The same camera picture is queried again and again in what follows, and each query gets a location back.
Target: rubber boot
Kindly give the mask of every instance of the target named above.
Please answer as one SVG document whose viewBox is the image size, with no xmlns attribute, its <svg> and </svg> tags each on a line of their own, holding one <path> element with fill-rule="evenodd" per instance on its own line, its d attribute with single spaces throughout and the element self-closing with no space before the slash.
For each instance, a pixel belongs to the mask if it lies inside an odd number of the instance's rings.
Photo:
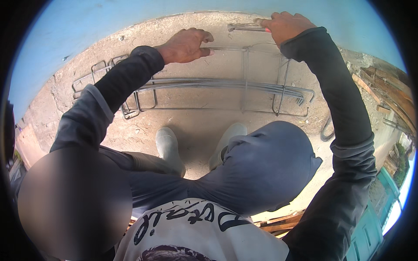
<svg viewBox="0 0 418 261">
<path fill-rule="evenodd" d="M 216 146 L 215 153 L 209 159 L 209 169 L 212 171 L 216 169 L 219 165 L 224 163 L 224 153 L 226 147 L 228 146 L 229 140 L 238 135 L 247 135 L 247 127 L 242 123 L 232 124 L 222 135 L 218 145 Z"/>
<path fill-rule="evenodd" d="M 178 154 L 178 142 L 174 132 L 168 127 L 162 127 L 155 135 L 155 144 L 161 158 L 184 177 L 186 168 Z"/>
</svg>

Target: ground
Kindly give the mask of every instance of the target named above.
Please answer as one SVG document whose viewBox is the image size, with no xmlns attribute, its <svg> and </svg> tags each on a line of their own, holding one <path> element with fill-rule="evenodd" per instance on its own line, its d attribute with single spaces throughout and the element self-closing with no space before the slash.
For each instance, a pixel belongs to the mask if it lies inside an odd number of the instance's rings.
<svg viewBox="0 0 418 261">
<path fill-rule="evenodd" d="M 48 153 L 57 131 L 62 114 L 72 106 L 72 82 L 90 73 L 93 64 L 123 54 L 129 54 L 140 45 L 157 46 L 167 41 L 173 34 L 183 28 L 196 27 L 209 31 L 215 41 L 204 44 L 207 47 L 243 47 L 263 43 L 253 47 L 254 50 L 268 50 L 275 55 L 250 53 L 250 81 L 283 84 L 283 69 L 278 77 L 280 51 L 273 44 L 271 35 L 264 32 L 228 32 L 228 23 L 250 23 L 256 16 L 241 13 L 188 13 L 177 16 L 153 19 L 133 25 L 110 35 L 84 52 L 72 58 L 63 68 L 46 82 L 38 96 L 30 104 L 23 122 L 18 125 L 17 148 L 25 164 L 30 167 L 37 159 Z M 102 75 L 95 75 L 97 81 Z M 204 77 L 204 78 L 242 78 L 241 53 L 233 51 L 215 51 L 215 55 L 201 58 L 188 64 L 170 64 L 156 78 L 162 77 Z M 77 90 L 85 84 L 77 85 Z M 301 107 L 292 98 L 284 99 L 281 111 L 293 114 L 304 114 L 309 107 L 307 118 L 289 117 L 256 113 L 228 111 L 147 111 L 130 120 L 124 120 L 118 111 L 113 123 L 107 130 L 102 145 L 119 151 L 139 151 L 158 156 L 155 146 L 155 133 L 163 126 L 169 126 L 179 142 L 180 157 L 186 165 L 188 179 L 198 179 L 209 171 L 208 159 L 222 136 L 223 132 L 235 122 L 242 122 L 252 132 L 265 124 L 275 121 L 288 121 L 299 126 L 308 135 L 316 156 L 324 162 L 312 181 L 302 193 L 288 206 L 273 213 L 261 213 L 253 217 L 256 220 L 283 216 L 307 207 L 313 196 L 325 181 L 332 175 L 331 142 L 320 140 L 320 130 L 329 116 L 329 109 L 322 96 L 316 77 L 309 71 L 304 62 L 292 61 L 287 85 L 312 89 L 316 97 L 309 103 L 310 94 L 305 94 L 307 102 Z M 376 101 L 361 89 L 363 100 L 369 112 L 373 131 L 377 166 L 383 164 L 384 157 L 393 143 L 399 139 L 398 131 L 384 125 L 385 114 L 376 111 Z M 232 90 L 196 90 L 175 89 L 159 90 L 158 107 L 227 107 L 238 108 L 241 93 Z M 151 105 L 151 93 L 140 94 L 143 108 Z M 246 106 L 251 109 L 271 110 L 273 95 L 251 92 Z"/>
</svg>

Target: left hand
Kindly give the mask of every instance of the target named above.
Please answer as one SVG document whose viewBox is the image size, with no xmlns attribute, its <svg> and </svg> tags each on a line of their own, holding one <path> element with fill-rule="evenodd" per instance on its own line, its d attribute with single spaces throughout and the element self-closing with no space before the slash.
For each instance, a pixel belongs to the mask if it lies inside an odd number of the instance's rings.
<svg viewBox="0 0 418 261">
<path fill-rule="evenodd" d="M 209 48 L 200 48 L 202 42 L 213 42 L 211 33 L 202 29 L 181 29 L 165 44 L 154 47 L 164 59 L 165 64 L 188 63 L 200 57 L 213 55 Z"/>
</svg>

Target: hand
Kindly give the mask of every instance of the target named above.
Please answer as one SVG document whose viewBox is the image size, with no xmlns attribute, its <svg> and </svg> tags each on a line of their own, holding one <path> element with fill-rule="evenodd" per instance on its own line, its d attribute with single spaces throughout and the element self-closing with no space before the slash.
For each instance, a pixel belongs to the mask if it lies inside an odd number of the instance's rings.
<svg viewBox="0 0 418 261">
<path fill-rule="evenodd" d="M 301 14 L 291 15 L 288 12 L 281 12 L 280 14 L 274 12 L 271 14 L 271 19 L 256 18 L 254 23 L 270 29 L 271 37 L 273 37 L 279 48 L 282 42 L 297 36 L 307 29 L 316 27 L 308 18 Z"/>
<path fill-rule="evenodd" d="M 196 28 L 181 29 L 165 44 L 154 48 L 160 52 L 165 64 L 188 63 L 200 57 L 215 54 L 209 48 L 200 48 L 202 42 L 213 42 L 212 34 Z"/>
</svg>

